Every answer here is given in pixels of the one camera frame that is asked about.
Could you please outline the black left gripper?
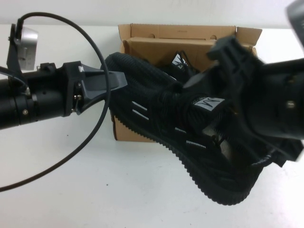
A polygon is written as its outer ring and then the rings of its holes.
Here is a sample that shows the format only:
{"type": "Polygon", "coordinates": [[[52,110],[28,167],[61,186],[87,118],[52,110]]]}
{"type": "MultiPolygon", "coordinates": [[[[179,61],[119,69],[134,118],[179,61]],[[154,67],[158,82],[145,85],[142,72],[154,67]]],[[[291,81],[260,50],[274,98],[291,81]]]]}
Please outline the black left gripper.
{"type": "MultiPolygon", "coordinates": [[[[126,86],[123,72],[109,71],[108,76],[111,90],[126,86]]],[[[30,118],[82,114],[106,99],[104,70],[82,65],[80,61],[64,63],[60,68],[54,63],[44,63],[39,70],[28,72],[27,80],[31,93],[27,100],[30,118]]]]}

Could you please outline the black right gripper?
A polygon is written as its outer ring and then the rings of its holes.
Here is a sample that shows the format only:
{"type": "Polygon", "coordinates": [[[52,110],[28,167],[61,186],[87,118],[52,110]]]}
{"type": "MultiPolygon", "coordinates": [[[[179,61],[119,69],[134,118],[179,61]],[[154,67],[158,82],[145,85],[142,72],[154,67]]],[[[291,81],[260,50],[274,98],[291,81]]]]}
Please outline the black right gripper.
{"type": "Polygon", "coordinates": [[[230,98],[239,112],[259,110],[259,59],[235,36],[216,41],[207,57],[215,61],[209,69],[192,76],[184,91],[210,91],[230,98]]]}

